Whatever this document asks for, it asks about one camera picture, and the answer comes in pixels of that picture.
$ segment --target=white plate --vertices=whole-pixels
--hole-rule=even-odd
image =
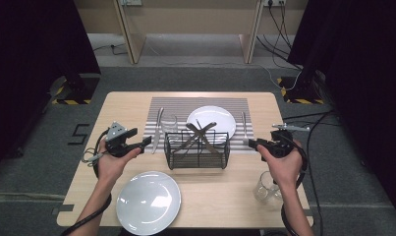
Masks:
[[[228,133],[229,139],[232,138],[237,128],[237,123],[235,122],[234,116],[232,116],[229,111],[219,106],[200,107],[189,115],[187,122],[194,124],[198,129],[200,129],[197,120],[202,128],[210,122],[216,122],[216,126],[211,128],[208,134],[210,134],[211,130],[215,130],[216,133]],[[218,140],[219,138],[220,137],[216,138],[216,143],[225,142],[225,138]]]
[[[165,173],[148,171],[124,187],[117,200],[122,226],[136,235],[156,234],[169,226],[180,208],[180,190]]]

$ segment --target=black wire basket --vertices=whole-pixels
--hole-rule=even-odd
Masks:
[[[170,169],[175,168],[222,168],[228,164],[230,142],[228,133],[206,132],[210,145],[209,150],[199,137],[182,147],[191,134],[188,131],[181,133],[166,133],[164,138],[164,152]]]

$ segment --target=gray striped mat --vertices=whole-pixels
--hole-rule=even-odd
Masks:
[[[179,130],[186,130],[186,122],[189,115],[196,109],[213,105],[224,108],[235,118],[237,124],[235,134],[230,139],[231,153],[254,153],[254,150],[243,145],[244,126],[242,112],[246,112],[247,136],[254,138],[253,124],[246,98],[230,97],[153,97],[148,111],[144,136],[154,137],[157,113],[160,107],[164,107],[164,113],[175,114],[178,120]],[[152,152],[151,145],[145,148],[145,152]],[[160,141],[155,152],[164,152],[164,135],[160,129]]]

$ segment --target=forearm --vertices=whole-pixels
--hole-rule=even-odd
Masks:
[[[313,235],[295,186],[280,188],[287,220],[299,235]]]
[[[99,210],[104,206],[106,200],[111,194],[111,190],[115,183],[107,182],[107,181],[98,181],[93,189],[93,192],[88,199],[85,208],[82,210],[81,215],[79,216],[77,222],[83,220],[88,217],[92,213]],[[102,214],[95,217],[88,223],[82,225],[80,228],[75,230],[71,235],[96,235],[99,229],[100,220],[102,218]]]

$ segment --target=drinking glass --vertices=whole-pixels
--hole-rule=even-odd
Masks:
[[[280,189],[278,188],[278,185],[273,183],[273,179],[271,178],[269,171],[264,171],[259,176],[254,188],[254,196],[262,203],[266,203],[273,197],[278,200],[282,200]]]
[[[160,120],[161,130],[164,134],[178,133],[177,117],[174,114],[164,114]]]

